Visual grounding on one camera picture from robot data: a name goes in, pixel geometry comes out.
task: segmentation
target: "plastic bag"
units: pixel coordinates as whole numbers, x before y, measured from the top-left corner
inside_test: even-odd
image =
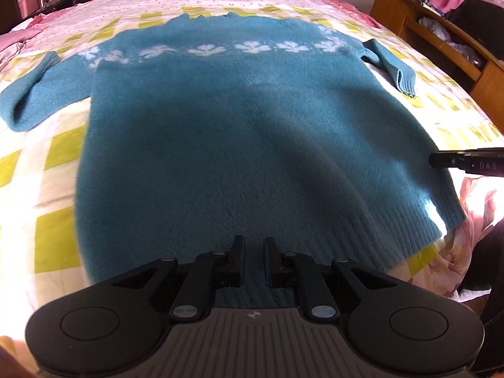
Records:
[[[427,28],[430,32],[432,32],[435,36],[439,37],[443,41],[450,42],[452,39],[446,28],[444,28],[439,22],[433,20],[429,17],[422,17],[418,20],[421,26]]]
[[[456,43],[448,43],[455,51],[461,54],[466,60],[473,64],[476,68],[480,68],[482,65],[481,58],[478,54],[469,46]]]

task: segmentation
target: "pink basket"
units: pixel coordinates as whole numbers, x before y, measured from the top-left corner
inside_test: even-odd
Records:
[[[40,8],[39,0],[18,0],[18,4],[23,19]]]

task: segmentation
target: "wooden cabinet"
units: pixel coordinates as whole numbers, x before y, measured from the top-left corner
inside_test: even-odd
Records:
[[[504,132],[504,65],[466,32],[422,7],[417,0],[375,0],[371,16],[429,58],[465,89]],[[444,26],[452,40],[472,47],[482,59],[478,69],[445,41],[419,24],[430,17]]]
[[[12,27],[21,22],[18,0],[0,0],[2,14],[0,15],[0,34],[9,32]]]

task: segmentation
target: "pink floral fabric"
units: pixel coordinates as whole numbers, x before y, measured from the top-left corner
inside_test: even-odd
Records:
[[[502,217],[502,178],[465,177],[460,189],[460,203],[467,220],[454,233],[437,256],[410,282],[434,293],[451,297],[471,263],[474,246],[485,237]]]

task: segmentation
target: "sweater sleeve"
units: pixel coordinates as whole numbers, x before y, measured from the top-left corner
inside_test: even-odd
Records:
[[[29,131],[66,105],[89,97],[93,71],[80,55],[61,61],[50,51],[0,94],[0,117],[13,131]]]
[[[392,80],[394,80],[394,84],[400,92],[410,97],[416,96],[416,74],[409,65],[406,65],[375,39],[366,41],[362,44],[365,47],[365,53],[362,55],[363,59],[378,68],[386,70],[392,77]]]

